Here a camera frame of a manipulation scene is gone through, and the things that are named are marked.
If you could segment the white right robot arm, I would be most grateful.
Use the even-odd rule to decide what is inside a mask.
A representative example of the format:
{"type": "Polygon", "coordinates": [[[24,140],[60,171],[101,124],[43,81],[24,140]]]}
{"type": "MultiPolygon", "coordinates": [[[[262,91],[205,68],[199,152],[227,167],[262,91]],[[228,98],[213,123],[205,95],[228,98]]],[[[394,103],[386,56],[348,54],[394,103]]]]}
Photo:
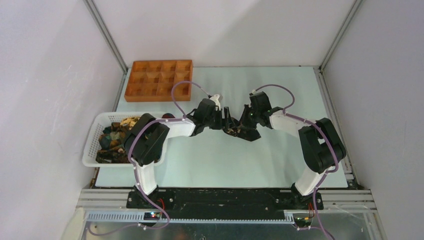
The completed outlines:
{"type": "Polygon", "coordinates": [[[282,107],[272,107],[268,95],[250,93],[250,104],[244,106],[239,120],[239,131],[245,132],[249,140],[260,138],[257,125],[283,131],[299,139],[306,168],[293,184],[291,204],[304,209],[311,202],[310,194],[324,181],[325,176],[339,169],[339,162],[347,156],[334,124],[328,118],[308,120],[287,112],[282,107]]]}

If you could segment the dark red striped tie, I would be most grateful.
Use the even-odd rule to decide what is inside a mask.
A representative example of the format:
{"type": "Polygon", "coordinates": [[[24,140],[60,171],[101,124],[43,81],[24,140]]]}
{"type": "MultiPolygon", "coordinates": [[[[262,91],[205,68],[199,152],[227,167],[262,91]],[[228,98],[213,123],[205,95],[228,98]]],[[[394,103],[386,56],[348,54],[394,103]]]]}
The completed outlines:
{"type": "Polygon", "coordinates": [[[165,114],[162,115],[162,118],[163,119],[174,119],[175,116],[171,113],[165,113],[165,114]]]}

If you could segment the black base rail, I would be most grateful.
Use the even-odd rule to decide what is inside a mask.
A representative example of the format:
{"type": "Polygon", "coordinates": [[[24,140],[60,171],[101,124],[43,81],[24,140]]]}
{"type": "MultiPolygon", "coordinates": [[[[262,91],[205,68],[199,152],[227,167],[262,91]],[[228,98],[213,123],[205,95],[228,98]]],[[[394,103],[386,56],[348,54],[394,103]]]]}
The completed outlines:
{"type": "Polygon", "coordinates": [[[172,220],[284,220],[288,210],[323,210],[320,193],[300,195],[294,188],[160,187],[149,199],[172,220]]]}

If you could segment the green gold patterned tie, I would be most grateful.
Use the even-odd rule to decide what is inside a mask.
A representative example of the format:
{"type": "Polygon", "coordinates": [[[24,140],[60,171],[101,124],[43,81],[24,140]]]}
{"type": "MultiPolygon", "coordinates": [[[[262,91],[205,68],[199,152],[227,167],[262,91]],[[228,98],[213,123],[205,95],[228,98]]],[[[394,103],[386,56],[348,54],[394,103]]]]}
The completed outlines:
{"type": "Polygon", "coordinates": [[[105,127],[98,138],[100,150],[96,154],[96,162],[100,164],[128,164],[124,140],[130,130],[140,119],[139,116],[124,118],[121,122],[112,122],[105,127]]]}

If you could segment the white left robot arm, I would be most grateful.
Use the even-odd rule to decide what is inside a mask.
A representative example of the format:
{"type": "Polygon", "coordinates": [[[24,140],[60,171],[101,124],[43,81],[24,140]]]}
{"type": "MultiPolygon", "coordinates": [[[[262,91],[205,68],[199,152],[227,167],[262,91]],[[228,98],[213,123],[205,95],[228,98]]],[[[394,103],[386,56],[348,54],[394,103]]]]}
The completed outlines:
{"type": "Polygon", "coordinates": [[[168,139],[194,137],[204,128],[226,132],[236,126],[229,108],[221,106],[220,97],[215,94],[202,99],[197,108],[180,118],[156,118],[145,113],[126,134],[124,149],[133,165],[135,186],[141,192],[138,201],[145,208],[153,208],[158,202],[158,194],[154,192],[158,187],[154,167],[168,139]]]}

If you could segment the aluminium frame rail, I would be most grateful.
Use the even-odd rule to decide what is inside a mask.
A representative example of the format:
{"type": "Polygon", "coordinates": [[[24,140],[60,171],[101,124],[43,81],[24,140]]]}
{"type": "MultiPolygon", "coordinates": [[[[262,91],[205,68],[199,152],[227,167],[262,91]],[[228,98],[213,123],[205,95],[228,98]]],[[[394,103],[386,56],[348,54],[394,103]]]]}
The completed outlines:
{"type": "MultiPolygon", "coordinates": [[[[308,210],[283,209],[252,204],[236,207],[218,204],[216,208],[184,206],[178,211],[159,215],[158,209],[127,208],[129,189],[83,189],[77,207],[87,212],[90,221],[126,223],[271,223],[293,224],[297,217],[307,215],[308,210]]],[[[324,190],[319,214],[376,214],[377,208],[368,190],[346,191],[324,190]]]]}

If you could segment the black gold floral tie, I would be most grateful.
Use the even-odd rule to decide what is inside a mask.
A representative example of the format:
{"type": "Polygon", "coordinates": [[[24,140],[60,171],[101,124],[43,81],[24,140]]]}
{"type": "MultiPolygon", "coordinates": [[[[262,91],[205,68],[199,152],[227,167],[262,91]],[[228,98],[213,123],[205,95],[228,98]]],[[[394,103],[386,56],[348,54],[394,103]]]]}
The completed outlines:
{"type": "Polygon", "coordinates": [[[262,136],[259,131],[254,127],[236,126],[223,129],[223,132],[229,136],[246,140],[249,142],[256,141],[262,136]]]}

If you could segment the wooden compartment tray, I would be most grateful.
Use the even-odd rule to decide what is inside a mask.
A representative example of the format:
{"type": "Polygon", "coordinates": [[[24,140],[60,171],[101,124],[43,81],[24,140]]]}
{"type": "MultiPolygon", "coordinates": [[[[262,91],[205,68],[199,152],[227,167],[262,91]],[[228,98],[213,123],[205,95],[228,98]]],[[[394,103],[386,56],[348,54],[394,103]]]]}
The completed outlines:
{"type": "Polygon", "coordinates": [[[134,61],[124,99],[127,102],[171,102],[175,84],[191,82],[193,61],[138,60],[134,61]]]}

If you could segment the white plastic basket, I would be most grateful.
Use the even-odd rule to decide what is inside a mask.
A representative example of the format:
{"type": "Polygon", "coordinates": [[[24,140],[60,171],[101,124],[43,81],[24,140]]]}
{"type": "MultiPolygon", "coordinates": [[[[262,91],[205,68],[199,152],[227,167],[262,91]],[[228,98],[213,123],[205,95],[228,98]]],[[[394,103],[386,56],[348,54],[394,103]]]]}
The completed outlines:
{"type": "Polygon", "coordinates": [[[103,134],[106,127],[110,127],[111,123],[121,122],[130,117],[140,117],[145,111],[124,111],[124,112],[103,112],[100,113],[93,121],[87,136],[85,147],[83,150],[82,163],[86,167],[91,168],[114,168],[114,167],[131,167],[132,164],[126,163],[99,163],[96,161],[97,152],[101,149],[99,137],[103,134]]]}

